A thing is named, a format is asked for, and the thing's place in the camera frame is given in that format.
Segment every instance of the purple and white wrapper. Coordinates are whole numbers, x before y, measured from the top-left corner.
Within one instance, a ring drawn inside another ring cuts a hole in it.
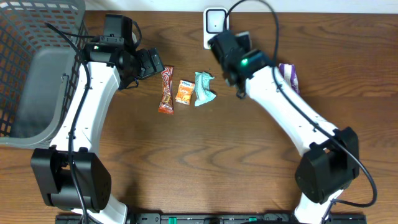
[[[279,71],[291,89],[299,94],[299,80],[297,79],[296,67],[289,64],[279,64]]]

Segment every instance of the orange wrapper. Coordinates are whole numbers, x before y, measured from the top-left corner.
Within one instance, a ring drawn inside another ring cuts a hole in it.
[[[178,92],[177,96],[175,97],[175,101],[189,105],[191,103],[191,95],[194,88],[194,83],[181,80],[180,85],[178,86]]]
[[[160,102],[158,112],[174,114],[173,109],[173,98],[172,98],[172,77],[173,67],[165,66],[165,70],[162,72],[163,79],[163,96]]]

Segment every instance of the wood grain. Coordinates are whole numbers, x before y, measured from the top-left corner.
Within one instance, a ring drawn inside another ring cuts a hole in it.
[[[195,72],[216,78],[214,101],[200,107],[174,103],[172,116],[157,112],[159,75],[117,92],[109,106],[100,158],[113,178],[112,193],[133,207],[165,213],[293,210],[300,199],[294,172],[300,157],[275,121],[250,99],[238,100],[220,66],[203,50],[202,13],[113,12],[136,20],[142,47],[157,47],[179,80]],[[90,34],[101,34],[105,12],[87,12]],[[303,98],[360,139],[362,162],[379,190],[371,208],[337,205],[334,212],[363,212],[368,223],[396,223],[398,215],[398,15],[281,13],[281,62],[297,66]],[[231,28],[249,30],[255,47],[271,54],[270,14],[234,13]],[[30,169],[32,151],[0,149],[0,223],[53,223],[61,211],[46,207]],[[341,197],[367,202],[361,174]]]

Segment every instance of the red candy bar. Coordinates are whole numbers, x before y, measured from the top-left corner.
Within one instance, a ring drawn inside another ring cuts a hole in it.
[[[172,77],[173,67],[165,66],[165,70],[162,72],[163,79],[163,96],[160,102],[158,112],[174,114],[173,109],[173,98],[172,98]]]

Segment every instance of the white background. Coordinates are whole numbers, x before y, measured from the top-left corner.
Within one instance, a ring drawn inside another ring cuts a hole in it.
[[[85,0],[86,10],[188,11],[230,8],[238,0]],[[277,12],[398,13],[398,0],[268,0]],[[261,12],[258,2],[245,2],[235,11]]]

